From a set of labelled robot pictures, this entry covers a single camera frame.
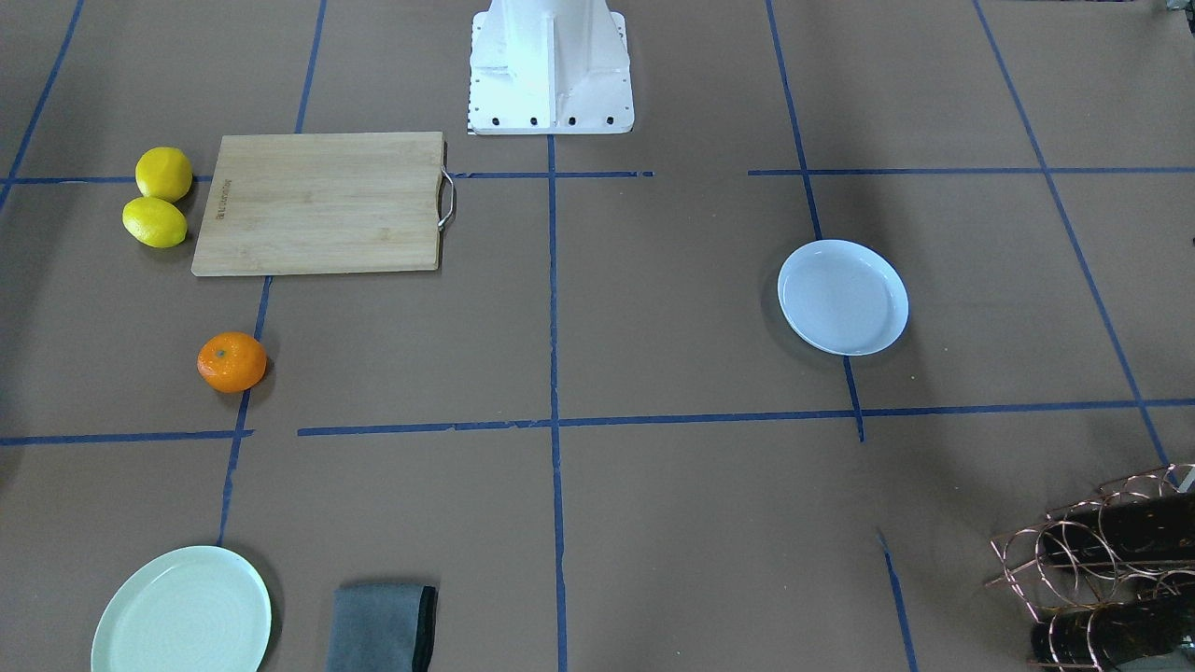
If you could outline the light blue plate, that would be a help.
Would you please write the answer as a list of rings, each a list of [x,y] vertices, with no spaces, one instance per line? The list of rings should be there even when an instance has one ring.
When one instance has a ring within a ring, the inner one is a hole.
[[[900,273],[854,242],[797,248],[780,265],[776,292],[795,335],[833,356],[874,356],[901,340],[911,318]]]

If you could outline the light green plate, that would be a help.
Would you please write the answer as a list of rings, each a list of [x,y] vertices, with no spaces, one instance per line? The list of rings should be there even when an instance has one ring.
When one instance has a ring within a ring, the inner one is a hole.
[[[93,671],[256,671],[272,637],[272,599],[238,552],[164,552],[111,595],[94,627]]]

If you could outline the wooden cutting board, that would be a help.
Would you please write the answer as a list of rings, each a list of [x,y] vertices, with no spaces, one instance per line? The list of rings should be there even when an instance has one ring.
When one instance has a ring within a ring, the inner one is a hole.
[[[440,132],[226,135],[191,270],[436,271],[454,197]]]

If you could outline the folded grey cloth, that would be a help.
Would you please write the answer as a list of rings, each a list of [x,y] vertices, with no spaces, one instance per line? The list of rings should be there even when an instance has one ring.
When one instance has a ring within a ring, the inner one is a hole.
[[[333,591],[326,671],[427,671],[437,599],[430,584],[347,584]]]

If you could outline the orange mandarin fruit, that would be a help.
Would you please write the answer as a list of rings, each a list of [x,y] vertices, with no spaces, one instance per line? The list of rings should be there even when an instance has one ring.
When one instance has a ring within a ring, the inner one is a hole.
[[[239,393],[265,377],[266,349],[250,332],[217,332],[206,341],[196,358],[196,369],[204,381],[221,393]]]

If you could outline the yellow lemon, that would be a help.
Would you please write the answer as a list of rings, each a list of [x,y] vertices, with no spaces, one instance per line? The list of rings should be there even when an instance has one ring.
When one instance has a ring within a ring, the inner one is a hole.
[[[136,242],[151,248],[174,248],[188,233],[186,216],[159,197],[131,198],[122,208],[122,224]]]
[[[134,181],[142,196],[178,203],[191,191],[195,175],[184,149],[154,147],[137,158]]]

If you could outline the dark wine bottle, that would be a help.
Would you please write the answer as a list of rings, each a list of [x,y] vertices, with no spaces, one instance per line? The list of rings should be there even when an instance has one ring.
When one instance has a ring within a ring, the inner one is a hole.
[[[1054,566],[1173,566],[1194,558],[1191,493],[1080,511],[1047,527],[1040,556]]]
[[[1034,660],[1050,671],[1115,668],[1171,654],[1188,641],[1191,599],[1183,595],[1081,609],[1030,630]]]

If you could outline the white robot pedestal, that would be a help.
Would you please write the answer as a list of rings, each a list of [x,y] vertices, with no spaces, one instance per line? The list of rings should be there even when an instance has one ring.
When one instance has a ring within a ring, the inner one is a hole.
[[[470,36],[468,133],[632,132],[627,26],[606,1],[492,1]]]

